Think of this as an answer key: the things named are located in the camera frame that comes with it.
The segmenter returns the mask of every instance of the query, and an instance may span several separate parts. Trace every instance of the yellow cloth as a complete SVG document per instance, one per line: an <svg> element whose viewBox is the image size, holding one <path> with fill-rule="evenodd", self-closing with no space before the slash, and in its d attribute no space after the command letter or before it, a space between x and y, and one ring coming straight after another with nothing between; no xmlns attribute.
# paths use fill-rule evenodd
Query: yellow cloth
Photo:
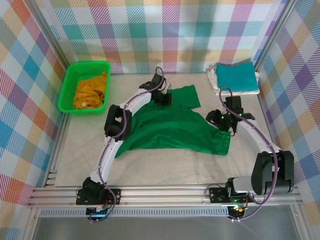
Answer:
<svg viewBox="0 0 320 240"><path fill-rule="evenodd" d="M75 109L96 109L105 101L107 73L78 82L73 98Z"/></svg>

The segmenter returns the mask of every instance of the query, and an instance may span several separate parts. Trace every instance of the green basket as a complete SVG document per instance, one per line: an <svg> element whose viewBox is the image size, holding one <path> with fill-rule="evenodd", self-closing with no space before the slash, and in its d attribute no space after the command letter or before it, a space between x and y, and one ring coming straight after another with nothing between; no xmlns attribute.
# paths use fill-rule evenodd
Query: green basket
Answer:
<svg viewBox="0 0 320 240"><path fill-rule="evenodd" d="M104 103L102 106L93 109L75 109L73 105L76 88L79 81L87 80L107 73ZM111 67L106 61L81 61L71 64L66 70L58 108L61 112L73 115L97 115L103 114L108 101L108 89L110 83Z"/></svg>

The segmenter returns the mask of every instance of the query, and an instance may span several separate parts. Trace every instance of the white table surface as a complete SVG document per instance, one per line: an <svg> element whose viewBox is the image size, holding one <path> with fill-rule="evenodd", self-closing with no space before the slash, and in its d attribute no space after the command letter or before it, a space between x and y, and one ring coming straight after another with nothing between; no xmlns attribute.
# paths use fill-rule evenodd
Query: white table surface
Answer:
<svg viewBox="0 0 320 240"><path fill-rule="evenodd" d="M153 74L112 75L108 105L104 114L71 116L65 143L59 153L56 187L82 186L98 163L104 143L104 125L111 104L121 104L139 85L150 81ZM207 113L222 109L207 74L166 74L172 89L195 85L201 107L194 111ZM242 107L252 113L260 129L269 137L268 128L256 95L241 96ZM176 185L225 183L230 177L249 176L256 156L239 136L231 138L227 156L212 155L187 149L137 149L114 159L109 185Z"/></svg>

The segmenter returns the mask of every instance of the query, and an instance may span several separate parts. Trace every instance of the plaid fabric backdrop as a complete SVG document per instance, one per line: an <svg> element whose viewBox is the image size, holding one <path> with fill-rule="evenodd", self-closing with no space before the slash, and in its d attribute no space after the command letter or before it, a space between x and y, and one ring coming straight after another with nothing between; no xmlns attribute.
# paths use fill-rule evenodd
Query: plaid fabric backdrop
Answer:
<svg viewBox="0 0 320 240"><path fill-rule="evenodd" d="M113 74L256 60L287 0L37 0L69 61Z"/></svg>
<svg viewBox="0 0 320 240"><path fill-rule="evenodd" d="M65 71L24 2L0 6L0 239L15 240L55 142Z"/></svg>
<svg viewBox="0 0 320 240"><path fill-rule="evenodd" d="M294 181L320 238L320 0L299 2L260 81L272 135L294 153Z"/></svg>

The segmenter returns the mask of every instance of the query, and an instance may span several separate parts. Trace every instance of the purple cable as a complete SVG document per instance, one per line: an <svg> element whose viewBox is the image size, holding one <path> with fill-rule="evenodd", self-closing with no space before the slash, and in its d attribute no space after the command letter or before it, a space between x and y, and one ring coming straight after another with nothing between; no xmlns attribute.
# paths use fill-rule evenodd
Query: purple cable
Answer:
<svg viewBox="0 0 320 240"><path fill-rule="evenodd" d="M277 158L277 154L275 149L272 147L271 143L269 142L269 140L265 137L265 135L254 125L252 124L250 121L248 121L247 119L245 119L244 117L240 116L239 114L235 113L234 111L232 111L231 109L229 109L227 107L227 105L225 104L225 102L222 99L221 93L223 91L223 89L227 89L230 92L231 97L233 96L232 91L230 90L230 88L228 88L227 86L224 86L220 89L219 92L219 99L220 102L222 103L222 106L232 115L234 115L235 117L241 119L242 121L246 122L247 124L249 124L258 134L259 136L264 140L264 142L268 145L268 147L270 148L272 155L273 155L273 159L274 159L274 175L273 175L273 179L272 179L272 184L271 184L271 189L269 194L267 195L267 197L264 198L264 200L262 202L259 202L257 200L255 200L255 198L252 195L249 195L249 197L253 200L253 202L257 205L259 205L259 207L250 215L241 218L241 220L245 220L248 219L250 217L252 217L253 215L255 215L260 209L261 207L267 203L269 201L269 199L272 197L272 194L275 191L276 188L276 183L277 183L277 177L278 177L278 158Z"/></svg>
<svg viewBox="0 0 320 240"><path fill-rule="evenodd" d="M110 189L110 187L108 187L108 185L104 182L104 180L103 180L103 178L102 178L102 174L101 174L101 162L102 162L102 160L103 160L103 158L104 158L104 156L105 156L105 153L106 153L106 151L107 151L107 149L108 149L108 147L109 147L109 145L110 145L110 143L111 143L111 140L120 137L120 136L125 132L125 130L126 130L126 128L127 128L126 108L129 106L129 104L130 104L134 99L136 99L137 97L139 97L139 96L141 96L141 95L143 95L143 94L150 93L150 92L152 92L152 91L154 91L154 90L157 90L157 89L160 88L160 87L162 86L162 84L164 83L164 80L165 80L165 78L164 78L164 75L165 75L165 74L164 74L164 71L162 70L161 67L157 66L157 67L155 68L155 73L157 73L157 70L158 70L158 69L160 69L161 75L162 75L161 82L160 82L156 87L154 87L154 88L152 88L152 89L150 89L150 90L147 90L147 91L144 91L144 92L141 92L141 93L138 93L138 94L134 95L132 98L130 98L130 99L126 102L126 104L125 104L124 107L123 107L123 120L124 120L123 129L122 129L121 132L119 132L117 135L110 137L110 139L108 140L105 148L103 149L103 152L102 152L102 154L101 154L101 157L100 157L100 160L99 160L99 163L98 163L98 174L99 174L99 178L100 178L100 180L101 180L104 188L107 189L107 190L112 194L112 196L113 196L113 205L112 205L112 207L111 207L111 210L110 210L103 218L101 218L100 220L98 220L98 219L97 219L97 220L93 220L93 219L91 218L92 214L90 214L90 215L89 215L89 220L90 220L91 223L99 223L99 222L105 220L105 219L113 212L113 210L115 209L117 198L116 198L116 195L114 194L114 192Z"/></svg>

